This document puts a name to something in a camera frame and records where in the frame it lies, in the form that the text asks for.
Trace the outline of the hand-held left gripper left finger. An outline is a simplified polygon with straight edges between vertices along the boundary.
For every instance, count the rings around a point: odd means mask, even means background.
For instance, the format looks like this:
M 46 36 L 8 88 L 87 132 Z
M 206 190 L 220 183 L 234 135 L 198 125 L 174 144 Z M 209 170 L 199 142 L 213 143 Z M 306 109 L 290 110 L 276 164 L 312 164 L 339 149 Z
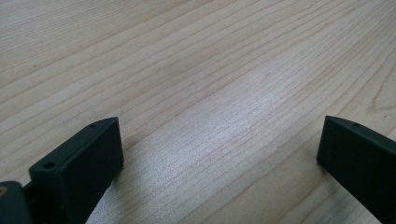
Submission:
M 123 167 L 117 118 L 96 121 L 29 168 L 44 224 L 84 224 Z

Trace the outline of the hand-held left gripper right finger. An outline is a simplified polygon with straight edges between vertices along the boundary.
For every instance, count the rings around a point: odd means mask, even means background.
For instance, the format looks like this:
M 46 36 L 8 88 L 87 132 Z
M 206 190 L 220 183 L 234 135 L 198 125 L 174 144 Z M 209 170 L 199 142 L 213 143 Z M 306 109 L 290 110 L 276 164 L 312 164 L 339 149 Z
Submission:
M 396 224 L 396 142 L 359 123 L 328 116 L 317 162 L 382 224 Z

